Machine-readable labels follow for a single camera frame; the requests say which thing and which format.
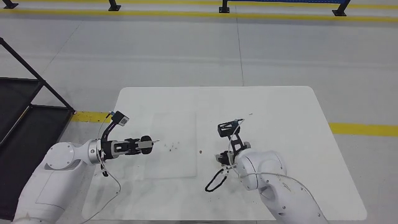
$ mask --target fence base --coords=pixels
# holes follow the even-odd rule
[[[339,11],[339,10],[331,10],[333,13],[334,13],[334,15],[336,16],[336,17],[346,17],[347,15],[344,13],[344,11],[343,12],[341,12],[341,11]]]
[[[220,6],[220,7],[218,8],[218,12],[219,12],[219,13],[229,13],[229,7],[222,7],[222,6]]]
[[[10,4],[9,6],[4,7],[4,9],[14,9],[15,7],[17,7],[18,3],[14,2],[12,4]]]
[[[122,7],[121,5],[117,4],[115,5],[115,7],[111,6],[108,11],[119,11],[120,7]]]

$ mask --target black metal rack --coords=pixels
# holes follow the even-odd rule
[[[75,110],[3,38],[0,44],[36,77],[0,78],[0,218],[12,220],[26,182]],[[43,87],[65,107],[33,105]]]

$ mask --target concrete floor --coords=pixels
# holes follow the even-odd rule
[[[0,16],[0,36],[78,111],[113,110],[126,86],[307,85],[329,122],[366,124],[398,124],[397,29],[325,21]],[[0,76],[31,77],[3,48],[0,56]],[[35,102],[59,105],[46,92]],[[99,127],[71,123],[62,141],[83,143]],[[335,138],[368,211],[360,223],[397,223],[397,139]],[[92,175],[89,168],[58,223],[84,220]]]

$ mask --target table surface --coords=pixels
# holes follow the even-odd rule
[[[176,148],[166,150],[169,141],[160,141],[152,154],[108,161],[107,169],[120,181],[122,192],[94,217],[96,220],[275,220],[258,192],[246,191],[234,174],[216,191],[204,190],[220,169],[215,154],[228,147],[228,140],[218,136],[217,124],[235,118],[246,119],[240,132],[243,141],[257,151],[274,150],[282,155],[288,175],[308,187],[328,220],[366,218],[319,102],[307,86],[123,88],[115,110],[130,121],[117,126],[109,140],[151,133],[161,136],[163,132],[166,139],[177,137],[176,148],[189,156],[174,152]],[[172,127],[168,122],[173,118],[173,124],[185,121],[187,126]],[[182,138],[172,133],[181,133]],[[153,168],[153,161],[161,169]],[[187,167],[195,169],[182,170]],[[103,177],[99,170],[97,166],[85,200],[85,218],[118,189],[115,181]]]

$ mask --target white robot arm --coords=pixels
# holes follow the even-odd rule
[[[239,137],[242,120],[218,125],[220,136],[229,138],[233,152],[225,151],[217,155],[216,160],[223,165],[236,166],[244,188],[259,191],[262,202],[278,223],[327,224],[310,191],[287,176],[281,155],[274,151],[256,152],[248,142],[242,142]]]
[[[54,144],[26,183],[18,201],[13,223],[53,224],[77,194],[85,168],[103,164],[119,155],[149,154],[154,141],[149,136],[125,141],[108,141],[108,134],[119,124],[129,120],[122,113],[110,113],[113,122],[101,139],[84,145],[70,142]]]

